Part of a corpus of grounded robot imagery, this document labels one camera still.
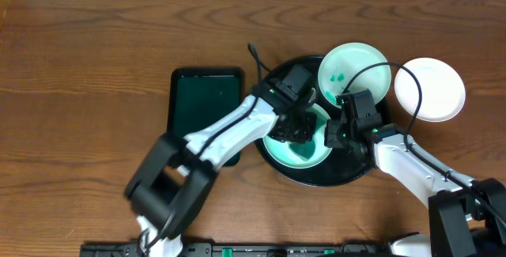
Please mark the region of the pale green plate bottom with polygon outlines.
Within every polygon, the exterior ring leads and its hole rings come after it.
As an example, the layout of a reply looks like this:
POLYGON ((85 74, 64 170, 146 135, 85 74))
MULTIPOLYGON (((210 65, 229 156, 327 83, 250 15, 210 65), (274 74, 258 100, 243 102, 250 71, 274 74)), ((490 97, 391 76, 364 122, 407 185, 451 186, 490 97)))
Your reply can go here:
POLYGON ((317 115, 316 130, 310 142, 280 142, 268 136, 262 139, 266 151, 272 158, 289 168, 303 169, 314 167, 323 162, 332 148, 324 145, 324 132, 329 114, 318 104, 308 109, 317 115))

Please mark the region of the white plate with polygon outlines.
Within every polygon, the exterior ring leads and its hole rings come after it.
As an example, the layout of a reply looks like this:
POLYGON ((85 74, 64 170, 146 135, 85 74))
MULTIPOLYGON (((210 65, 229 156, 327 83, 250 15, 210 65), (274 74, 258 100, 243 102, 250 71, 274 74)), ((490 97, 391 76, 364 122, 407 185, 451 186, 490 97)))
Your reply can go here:
MULTIPOLYGON (((465 85, 450 65, 439 59, 417 58, 405 63, 404 67, 415 75, 421 86, 418 119, 438 123, 460 113, 466 100, 465 85)), ((399 70, 394 87, 398 102, 412 115, 419 99, 416 82, 405 70, 399 70)))

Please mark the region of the green wavy sponge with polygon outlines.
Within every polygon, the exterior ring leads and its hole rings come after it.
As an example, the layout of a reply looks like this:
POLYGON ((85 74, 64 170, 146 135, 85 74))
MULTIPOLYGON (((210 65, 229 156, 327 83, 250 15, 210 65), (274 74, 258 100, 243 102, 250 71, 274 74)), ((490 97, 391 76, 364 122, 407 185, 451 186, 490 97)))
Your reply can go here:
POLYGON ((301 160, 309 161, 309 160, 311 160, 312 156, 315 153, 315 142, 314 141, 309 141, 309 142, 304 142, 304 143, 290 142, 289 148, 301 160))

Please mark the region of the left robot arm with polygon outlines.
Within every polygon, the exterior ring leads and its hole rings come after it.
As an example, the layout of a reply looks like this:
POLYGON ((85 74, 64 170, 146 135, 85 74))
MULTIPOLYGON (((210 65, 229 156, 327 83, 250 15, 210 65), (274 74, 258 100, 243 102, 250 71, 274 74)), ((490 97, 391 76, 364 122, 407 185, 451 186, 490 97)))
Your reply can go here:
POLYGON ((248 144, 276 135, 306 142, 315 133, 314 87, 257 85, 241 105, 184 138, 166 132, 154 143, 125 189, 142 233, 142 256, 177 256, 181 236, 200 213, 219 169, 248 144))

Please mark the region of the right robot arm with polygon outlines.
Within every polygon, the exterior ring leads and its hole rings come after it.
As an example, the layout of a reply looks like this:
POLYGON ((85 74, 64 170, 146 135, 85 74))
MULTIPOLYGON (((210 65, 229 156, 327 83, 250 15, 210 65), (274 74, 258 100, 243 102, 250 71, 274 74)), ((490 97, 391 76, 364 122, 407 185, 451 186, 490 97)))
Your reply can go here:
POLYGON ((390 242, 393 256, 503 256, 505 186, 448 167, 379 114, 343 115, 327 122, 325 144, 371 161, 394 177, 429 211, 429 234, 390 242))

